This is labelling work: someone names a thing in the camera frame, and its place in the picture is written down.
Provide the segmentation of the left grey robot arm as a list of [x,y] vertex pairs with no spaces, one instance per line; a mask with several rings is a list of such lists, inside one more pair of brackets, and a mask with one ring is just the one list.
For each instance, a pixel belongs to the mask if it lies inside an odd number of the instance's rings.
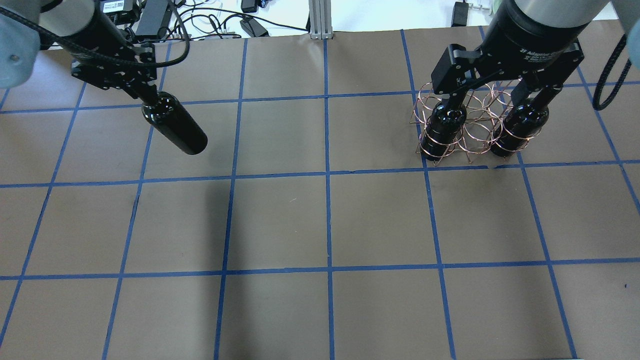
[[134,67],[135,50],[122,31],[93,0],[3,0],[1,2],[1,87],[25,84],[34,72],[41,46],[35,26],[65,41],[70,73],[107,91],[121,89],[144,104],[158,100],[154,70]]

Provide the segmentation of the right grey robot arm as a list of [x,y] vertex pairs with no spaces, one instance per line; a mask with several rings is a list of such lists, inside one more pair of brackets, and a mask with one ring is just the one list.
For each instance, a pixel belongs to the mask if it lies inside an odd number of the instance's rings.
[[471,90],[489,82],[519,79],[514,105],[535,93],[546,107],[585,59],[579,35],[605,0],[503,0],[482,43],[474,50],[450,44],[430,75],[444,95],[435,114],[460,115]]

